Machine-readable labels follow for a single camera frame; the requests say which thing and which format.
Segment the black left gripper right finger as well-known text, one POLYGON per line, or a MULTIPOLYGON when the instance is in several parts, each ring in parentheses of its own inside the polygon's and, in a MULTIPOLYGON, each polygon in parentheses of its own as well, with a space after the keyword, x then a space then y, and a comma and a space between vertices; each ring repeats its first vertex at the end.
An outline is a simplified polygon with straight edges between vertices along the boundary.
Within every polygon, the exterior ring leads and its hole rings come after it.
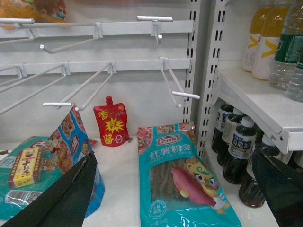
POLYGON ((303 225, 303 175, 274 156, 257 149, 252 170, 280 227, 303 225))

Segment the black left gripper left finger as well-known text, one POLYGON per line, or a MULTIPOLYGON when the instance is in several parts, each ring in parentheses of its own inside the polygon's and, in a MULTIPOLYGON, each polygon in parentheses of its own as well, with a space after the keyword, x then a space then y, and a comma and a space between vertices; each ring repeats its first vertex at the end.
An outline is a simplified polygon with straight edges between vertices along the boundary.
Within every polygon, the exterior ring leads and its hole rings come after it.
POLYGON ((4 227, 81 227, 95 197, 97 160, 87 154, 4 227))

